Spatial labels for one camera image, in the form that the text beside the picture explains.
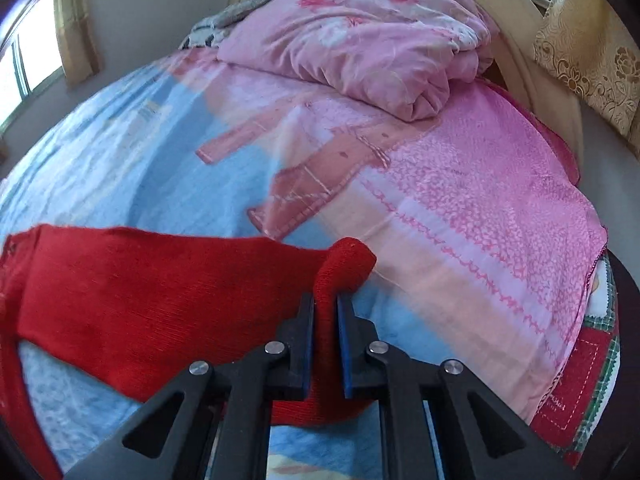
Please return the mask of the yellow curtain near headboard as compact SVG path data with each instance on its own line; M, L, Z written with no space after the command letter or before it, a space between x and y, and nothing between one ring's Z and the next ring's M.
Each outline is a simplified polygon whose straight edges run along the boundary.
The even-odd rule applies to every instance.
M551 0L534 60L639 151L639 47L606 0Z

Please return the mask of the red christmas patterned quilt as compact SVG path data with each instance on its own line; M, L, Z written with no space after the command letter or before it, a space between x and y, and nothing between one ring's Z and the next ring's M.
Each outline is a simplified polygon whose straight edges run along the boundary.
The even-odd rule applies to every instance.
M610 258L598 262L582 328L562 376L530 423L561 456L577 466L611 399L620 371L620 323Z

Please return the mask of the far window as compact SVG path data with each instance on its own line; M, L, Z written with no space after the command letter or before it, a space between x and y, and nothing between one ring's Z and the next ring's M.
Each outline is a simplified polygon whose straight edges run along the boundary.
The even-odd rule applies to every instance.
M54 0L39 0L1 57L1 133L61 75Z

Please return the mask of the pink floral pillow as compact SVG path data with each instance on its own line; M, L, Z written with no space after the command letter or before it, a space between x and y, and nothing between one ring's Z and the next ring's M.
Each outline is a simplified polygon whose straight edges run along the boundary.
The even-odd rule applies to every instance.
M498 32L474 0L271 0L240 21L218 58L326 84L415 122L442 110L452 82L486 70Z

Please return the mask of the blue pink bed sheet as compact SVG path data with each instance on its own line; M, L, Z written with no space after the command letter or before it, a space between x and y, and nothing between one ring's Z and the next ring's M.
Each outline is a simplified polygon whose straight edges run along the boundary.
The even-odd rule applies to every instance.
M376 263L356 312L416 359L457 359L530 426L562 376L606 234L552 148L501 89L457 82L402 122L336 91L182 51L104 88L1 183L1 241L42 224L265 237ZM36 344L28 400L66 474L143 402ZM378 414L274 422L273 477L381 477Z

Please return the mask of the cream wooden headboard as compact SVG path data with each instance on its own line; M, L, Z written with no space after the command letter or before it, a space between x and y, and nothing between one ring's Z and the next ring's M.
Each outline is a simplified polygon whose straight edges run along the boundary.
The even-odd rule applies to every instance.
M550 132L552 148L568 176L577 180L582 159L578 103L534 63L533 40L541 22L539 13L529 0L474 1L499 29L491 43L492 62L477 77L486 75L491 67L498 70L498 83Z

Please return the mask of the grey white folded blanket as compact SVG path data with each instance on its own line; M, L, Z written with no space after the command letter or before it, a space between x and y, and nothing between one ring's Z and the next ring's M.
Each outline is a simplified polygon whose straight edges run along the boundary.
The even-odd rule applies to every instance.
M196 22L184 37L179 50L218 48L239 22L271 0L242 0L219 13Z

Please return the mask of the right beige curtain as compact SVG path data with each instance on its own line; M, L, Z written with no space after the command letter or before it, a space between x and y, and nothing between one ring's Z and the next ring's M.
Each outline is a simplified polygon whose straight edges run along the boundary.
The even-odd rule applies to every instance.
M88 0L53 0L58 52L70 88L96 76L102 68L93 37Z

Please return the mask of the red knitted sweater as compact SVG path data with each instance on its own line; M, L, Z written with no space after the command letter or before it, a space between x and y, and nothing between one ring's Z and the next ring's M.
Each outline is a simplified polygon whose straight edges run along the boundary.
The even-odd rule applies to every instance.
M314 296L308 399L277 403L278 425L359 416L338 365L335 299L376 263L351 237L315 250L265 237L175 236L131 228L42 224L6 239L1 255L1 418L41 477L62 471L28 400L17 348L29 341L139 402L191 362L242 358L276 336Z

